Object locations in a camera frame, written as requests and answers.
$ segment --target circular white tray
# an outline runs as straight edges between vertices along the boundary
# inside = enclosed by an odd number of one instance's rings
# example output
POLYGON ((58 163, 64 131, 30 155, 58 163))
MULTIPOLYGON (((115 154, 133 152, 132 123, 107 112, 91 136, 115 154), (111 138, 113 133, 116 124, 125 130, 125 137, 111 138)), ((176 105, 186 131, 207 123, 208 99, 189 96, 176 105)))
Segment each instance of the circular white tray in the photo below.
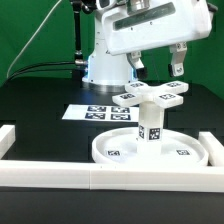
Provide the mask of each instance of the circular white tray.
POLYGON ((141 166, 206 166, 208 153, 200 142, 179 132, 163 129, 161 154, 137 153, 138 128, 121 128, 98 135, 92 143, 96 163, 141 166))

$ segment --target sticker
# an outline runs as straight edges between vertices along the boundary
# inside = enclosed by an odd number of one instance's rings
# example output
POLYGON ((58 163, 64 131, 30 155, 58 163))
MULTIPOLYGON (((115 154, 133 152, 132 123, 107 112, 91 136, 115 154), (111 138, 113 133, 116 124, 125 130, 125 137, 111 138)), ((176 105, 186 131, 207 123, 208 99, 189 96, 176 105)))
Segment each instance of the sticker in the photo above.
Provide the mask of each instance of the sticker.
POLYGON ((88 111, 91 112, 106 112, 107 108, 106 107, 101 107, 101 106, 89 106, 88 111))
POLYGON ((169 87, 181 86, 181 84, 178 83, 178 82, 171 82, 171 83, 168 83, 168 84, 166 84, 166 85, 169 86, 169 87))
POLYGON ((107 151, 108 156, 121 156, 120 151, 107 151))
POLYGON ((128 107, 111 107, 112 113, 130 113, 130 109, 128 107))
POLYGON ((154 128, 149 130, 149 140, 160 139, 160 128, 154 128))
POLYGON ((134 88, 137 88, 137 87, 144 86, 144 85, 142 83, 134 83, 134 84, 131 84, 131 86, 134 88))
POLYGON ((91 120, 105 120, 106 114, 100 113, 86 113, 85 118, 91 120))
POLYGON ((144 139, 145 137, 145 128, 141 125, 139 125, 139 137, 141 137, 142 139, 144 139))
POLYGON ((159 96, 159 97, 164 99, 164 100, 170 100, 172 98, 175 98, 176 96, 174 96, 172 94, 166 94, 166 95, 162 95, 162 96, 159 96))
POLYGON ((131 120, 131 116, 129 114, 111 114, 111 120, 129 121, 131 120))
POLYGON ((125 95, 121 95, 120 97, 121 97, 122 99, 124 99, 124 100, 127 100, 127 99, 133 98, 133 97, 135 97, 135 96, 132 95, 132 94, 130 94, 130 93, 128 93, 128 94, 125 94, 125 95))
POLYGON ((187 150, 177 150, 177 153, 180 156, 188 156, 188 155, 190 155, 190 153, 187 150))

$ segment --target screw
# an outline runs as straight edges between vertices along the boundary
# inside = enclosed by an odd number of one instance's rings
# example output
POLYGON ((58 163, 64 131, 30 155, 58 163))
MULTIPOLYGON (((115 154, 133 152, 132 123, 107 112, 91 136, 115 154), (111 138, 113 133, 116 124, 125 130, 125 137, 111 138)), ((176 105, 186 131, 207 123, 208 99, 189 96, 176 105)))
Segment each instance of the screw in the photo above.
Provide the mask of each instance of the screw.
POLYGON ((181 73, 182 71, 183 71, 182 68, 178 68, 178 69, 177 69, 177 72, 178 72, 178 73, 181 73))

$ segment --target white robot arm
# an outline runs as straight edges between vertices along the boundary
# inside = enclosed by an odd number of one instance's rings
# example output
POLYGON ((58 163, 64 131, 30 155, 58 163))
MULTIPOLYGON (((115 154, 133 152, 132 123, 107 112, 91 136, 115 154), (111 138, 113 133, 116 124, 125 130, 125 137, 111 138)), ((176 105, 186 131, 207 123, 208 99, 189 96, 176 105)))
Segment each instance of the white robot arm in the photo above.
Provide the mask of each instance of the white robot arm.
POLYGON ((141 51, 170 46, 171 76, 184 73, 187 41, 206 38, 217 8, 206 0, 96 0, 95 50, 83 82, 123 86, 147 77, 141 51))

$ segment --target cable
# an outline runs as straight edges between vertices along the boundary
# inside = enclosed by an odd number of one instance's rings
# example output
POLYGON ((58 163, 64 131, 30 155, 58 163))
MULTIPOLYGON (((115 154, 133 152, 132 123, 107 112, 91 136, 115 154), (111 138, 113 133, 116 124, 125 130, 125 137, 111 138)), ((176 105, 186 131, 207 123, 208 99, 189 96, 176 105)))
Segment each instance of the cable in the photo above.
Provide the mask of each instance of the cable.
POLYGON ((55 65, 75 65, 75 62, 73 62, 73 61, 42 62, 42 63, 38 63, 38 64, 28 65, 26 67, 18 69, 13 74, 18 73, 18 72, 27 71, 27 70, 33 69, 33 68, 44 67, 44 66, 55 66, 55 65))
POLYGON ((25 73, 34 73, 34 72, 60 72, 60 71, 71 71, 71 70, 82 70, 82 69, 71 69, 71 68, 62 68, 62 69, 37 69, 37 70, 28 70, 28 71, 21 71, 14 73, 9 78, 6 79, 6 81, 2 84, 2 86, 9 83, 12 79, 16 78, 19 75, 23 75, 25 73))
POLYGON ((33 36, 30 38, 30 40, 25 44, 25 46, 23 47, 23 49, 20 51, 20 53, 16 56, 16 58, 13 60, 13 62, 11 63, 11 65, 8 68, 7 71, 7 78, 9 78, 10 76, 10 72, 12 67, 15 65, 15 63, 18 61, 18 59, 21 57, 21 55, 24 53, 24 51, 27 49, 27 47, 30 45, 30 43, 33 41, 33 39, 36 37, 36 35, 40 32, 40 30, 42 29, 42 27, 45 25, 45 23, 47 22, 47 20, 49 19, 49 17, 51 16, 51 14, 54 12, 54 10, 57 8, 57 6, 62 2, 62 0, 58 0, 58 2, 53 6, 53 8, 50 10, 50 12, 47 14, 47 16, 45 17, 45 19, 43 20, 43 22, 40 24, 40 26, 38 27, 38 29, 36 30, 36 32, 33 34, 33 36))

